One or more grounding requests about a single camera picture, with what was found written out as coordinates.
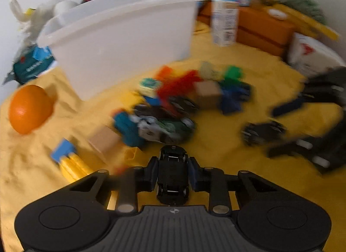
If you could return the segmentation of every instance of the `orange box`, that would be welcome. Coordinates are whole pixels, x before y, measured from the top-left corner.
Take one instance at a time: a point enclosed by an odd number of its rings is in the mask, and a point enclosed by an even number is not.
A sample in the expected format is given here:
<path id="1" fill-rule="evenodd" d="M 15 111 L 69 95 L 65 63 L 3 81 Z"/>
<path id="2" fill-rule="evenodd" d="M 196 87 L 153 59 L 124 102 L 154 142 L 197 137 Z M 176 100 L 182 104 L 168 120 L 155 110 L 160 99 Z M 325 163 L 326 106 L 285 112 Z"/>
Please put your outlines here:
<path id="1" fill-rule="evenodd" d="M 282 56 L 285 51 L 284 47 L 277 46 L 267 40 L 264 40 L 257 35 L 253 35 L 241 28 L 238 28 L 237 42 L 251 47 L 258 48 L 264 52 L 267 52 L 278 57 Z"/>
<path id="2" fill-rule="evenodd" d="M 238 27 L 278 46 L 288 45 L 296 29 L 295 25 L 288 21 L 279 21 L 267 13 L 249 7 L 239 7 Z"/>

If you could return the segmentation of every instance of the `orange fruit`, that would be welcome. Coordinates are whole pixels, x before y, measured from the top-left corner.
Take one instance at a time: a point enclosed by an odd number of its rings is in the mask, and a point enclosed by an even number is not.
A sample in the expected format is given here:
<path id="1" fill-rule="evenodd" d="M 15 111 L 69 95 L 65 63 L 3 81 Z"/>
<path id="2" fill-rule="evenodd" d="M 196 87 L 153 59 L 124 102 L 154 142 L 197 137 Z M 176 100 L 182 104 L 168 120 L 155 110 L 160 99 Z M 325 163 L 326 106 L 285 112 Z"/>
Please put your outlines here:
<path id="1" fill-rule="evenodd" d="M 8 118 L 18 133 L 28 134 L 40 127 L 53 113 L 53 101 L 36 85 L 18 90 L 10 103 Z"/>

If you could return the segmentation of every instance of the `white plastic bin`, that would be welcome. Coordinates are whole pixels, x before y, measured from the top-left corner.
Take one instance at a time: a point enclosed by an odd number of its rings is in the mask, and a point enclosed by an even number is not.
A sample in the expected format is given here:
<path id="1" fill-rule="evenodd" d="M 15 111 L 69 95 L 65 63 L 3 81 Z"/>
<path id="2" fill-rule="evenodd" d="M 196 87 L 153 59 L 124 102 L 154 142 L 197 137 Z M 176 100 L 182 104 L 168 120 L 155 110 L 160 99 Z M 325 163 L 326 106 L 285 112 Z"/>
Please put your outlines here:
<path id="1" fill-rule="evenodd" d="M 92 0 L 51 19 L 38 37 L 82 100 L 189 56 L 202 0 Z"/>

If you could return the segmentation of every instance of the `green block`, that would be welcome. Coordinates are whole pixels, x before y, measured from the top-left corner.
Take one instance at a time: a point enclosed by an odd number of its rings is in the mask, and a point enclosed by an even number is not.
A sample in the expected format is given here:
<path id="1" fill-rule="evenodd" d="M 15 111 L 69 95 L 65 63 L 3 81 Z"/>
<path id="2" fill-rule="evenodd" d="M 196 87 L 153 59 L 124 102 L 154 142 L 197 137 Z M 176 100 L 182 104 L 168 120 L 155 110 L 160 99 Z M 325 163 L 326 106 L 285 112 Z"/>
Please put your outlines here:
<path id="1" fill-rule="evenodd" d="M 239 85 L 240 79 L 243 77 L 241 68 L 230 66 L 224 74 L 223 86 Z"/>

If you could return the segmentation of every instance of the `yellow tablecloth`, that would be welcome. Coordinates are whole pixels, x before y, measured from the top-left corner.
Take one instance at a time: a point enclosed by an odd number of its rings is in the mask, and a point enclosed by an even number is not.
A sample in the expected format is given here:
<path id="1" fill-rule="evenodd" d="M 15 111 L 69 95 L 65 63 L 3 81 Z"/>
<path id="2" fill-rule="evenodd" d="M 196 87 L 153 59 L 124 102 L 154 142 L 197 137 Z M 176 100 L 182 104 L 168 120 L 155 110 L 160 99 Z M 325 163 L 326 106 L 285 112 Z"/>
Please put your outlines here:
<path id="1" fill-rule="evenodd" d="M 223 116 L 218 110 L 201 111 L 194 118 L 198 124 L 191 141 L 182 146 L 195 156 L 201 166 L 213 166 L 228 174 L 240 169 L 250 170 L 296 194 L 322 206 L 332 218 L 331 235 L 326 252 L 345 251 L 346 247 L 346 180 L 345 169 L 320 176 L 303 158 L 283 157 L 270 160 L 261 147 L 246 147 L 240 139 L 240 130 L 247 122 L 268 119 L 269 108 L 291 99 L 300 88 L 302 76 L 282 63 L 277 57 L 241 44 L 218 47 L 211 36 L 193 36 L 191 58 L 174 62 L 172 67 L 197 68 L 201 61 L 210 61 L 219 67 L 236 65 L 243 69 L 244 81 L 254 87 L 252 100 L 243 104 L 243 112 Z M 49 154 L 62 138 L 72 138 L 78 145 L 81 158 L 91 159 L 99 168 L 105 165 L 97 160 L 86 137 L 102 124 L 111 124 L 110 113 L 121 107 L 119 95 L 134 88 L 143 76 L 116 85 L 95 98 L 82 102 L 74 94 L 60 69 L 32 81 L 56 97 L 53 116 L 38 130 L 20 136 L 10 126 L 7 110 L 10 99 L 1 107 L 0 114 L 0 209 L 1 232 L 6 252 L 20 252 L 13 221 L 26 204 L 67 184 Z M 288 127 L 290 135 L 318 134 L 333 124 L 340 111 L 334 105 L 309 105 L 301 111 L 284 116 L 280 122 Z M 151 144 L 145 151 L 148 159 L 159 153 L 161 145 Z M 231 195 L 233 207 L 237 207 Z M 139 204 L 157 204 L 155 193 L 141 193 Z M 207 194 L 193 193 L 188 204 L 208 203 Z"/>

